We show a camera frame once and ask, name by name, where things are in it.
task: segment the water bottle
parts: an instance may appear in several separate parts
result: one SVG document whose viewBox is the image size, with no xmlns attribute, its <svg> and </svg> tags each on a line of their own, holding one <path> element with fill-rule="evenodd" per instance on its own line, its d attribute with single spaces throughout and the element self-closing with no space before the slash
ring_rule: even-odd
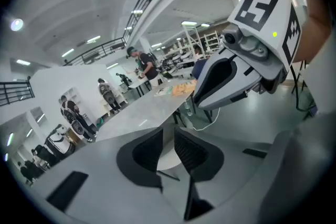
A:
<svg viewBox="0 0 336 224">
<path fill-rule="evenodd" d="M 187 101 L 184 101 L 184 108 L 187 111 L 187 115 L 188 116 L 192 116 L 193 112 L 191 111 L 190 105 L 188 104 Z"/>
</svg>

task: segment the cable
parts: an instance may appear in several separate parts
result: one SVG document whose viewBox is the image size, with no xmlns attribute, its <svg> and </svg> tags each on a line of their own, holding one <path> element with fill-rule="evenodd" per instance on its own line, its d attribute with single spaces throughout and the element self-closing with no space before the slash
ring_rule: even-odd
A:
<svg viewBox="0 0 336 224">
<path fill-rule="evenodd" d="M 294 68 L 293 66 L 290 66 L 290 71 L 292 72 L 293 78 L 294 78 L 294 88 L 295 88 L 295 95 L 296 95 L 296 109 L 300 112 L 308 112 L 309 110 L 311 110 L 312 108 L 315 108 L 316 105 L 312 105 L 310 107 L 308 107 L 307 109 L 301 109 L 299 108 L 299 91 L 298 91 L 298 81 L 296 79 L 296 75 L 294 72 Z"/>
<path fill-rule="evenodd" d="M 214 124 L 214 123 L 217 121 L 217 118 L 218 118 L 218 116 L 219 116 L 219 112 L 220 112 L 220 108 L 218 109 L 217 117 L 215 118 L 215 120 L 214 120 L 212 123 L 210 123 L 209 125 L 205 126 L 205 127 L 202 128 L 202 129 L 196 129 L 195 127 L 193 127 L 194 130 L 196 130 L 196 131 L 203 131 L 204 129 L 208 128 L 210 125 Z"/>
</svg>

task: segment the black cable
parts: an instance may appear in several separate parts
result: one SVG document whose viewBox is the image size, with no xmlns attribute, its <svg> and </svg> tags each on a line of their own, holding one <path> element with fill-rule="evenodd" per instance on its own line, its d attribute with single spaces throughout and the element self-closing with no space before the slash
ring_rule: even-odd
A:
<svg viewBox="0 0 336 224">
<path fill-rule="evenodd" d="M 292 72 L 293 78 L 294 78 L 294 88 L 295 88 L 295 95 L 296 95 L 296 109 L 300 112 L 308 112 L 309 110 L 311 110 L 312 108 L 315 108 L 316 105 L 312 105 L 310 107 L 308 107 L 307 109 L 301 109 L 299 108 L 299 90 L 298 90 L 298 81 L 296 79 L 296 75 L 294 72 L 294 68 L 293 66 L 290 66 L 290 71 Z"/>
</svg>

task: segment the round ceiling light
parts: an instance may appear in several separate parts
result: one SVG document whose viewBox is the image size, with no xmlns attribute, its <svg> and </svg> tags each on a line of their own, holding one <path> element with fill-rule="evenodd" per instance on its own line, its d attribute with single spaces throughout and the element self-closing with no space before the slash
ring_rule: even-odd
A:
<svg viewBox="0 0 336 224">
<path fill-rule="evenodd" d="M 21 19 L 15 19 L 11 22 L 11 30 L 19 31 L 23 27 L 23 21 Z"/>
</svg>

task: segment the table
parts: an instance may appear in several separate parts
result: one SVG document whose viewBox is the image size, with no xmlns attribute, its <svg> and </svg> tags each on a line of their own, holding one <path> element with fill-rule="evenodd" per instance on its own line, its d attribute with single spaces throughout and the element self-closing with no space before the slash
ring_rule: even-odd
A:
<svg viewBox="0 0 336 224">
<path fill-rule="evenodd" d="M 99 129 L 96 141 L 106 140 L 142 129 L 158 127 L 171 115 L 174 116 L 176 122 L 176 115 L 178 116 L 176 110 L 187 100 L 191 93 L 179 96 L 166 94 L 155 97 L 154 95 L 159 89 L 184 82 L 187 82 L 187 80 L 173 79 L 166 81 L 155 88 L 155 90 L 146 93 L 134 101 Z"/>
<path fill-rule="evenodd" d="M 180 70 L 178 70 L 175 73 L 172 73 L 171 75 L 173 77 L 178 77 L 178 76 L 189 76 L 191 74 L 191 72 L 193 71 L 194 67 L 187 67 L 187 68 L 182 68 Z"/>
<path fill-rule="evenodd" d="M 137 92 L 138 92 L 138 94 L 139 94 L 139 97 L 141 97 L 140 91 L 141 91 L 142 95 L 144 95 L 144 93 L 143 93 L 143 91 L 141 89 L 141 85 L 144 84 L 144 83 L 146 83 L 147 81 L 148 81 L 147 77 L 144 77 L 143 79 L 138 79 L 136 82 L 132 83 L 129 86 L 129 88 L 136 89 Z"/>
</svg>

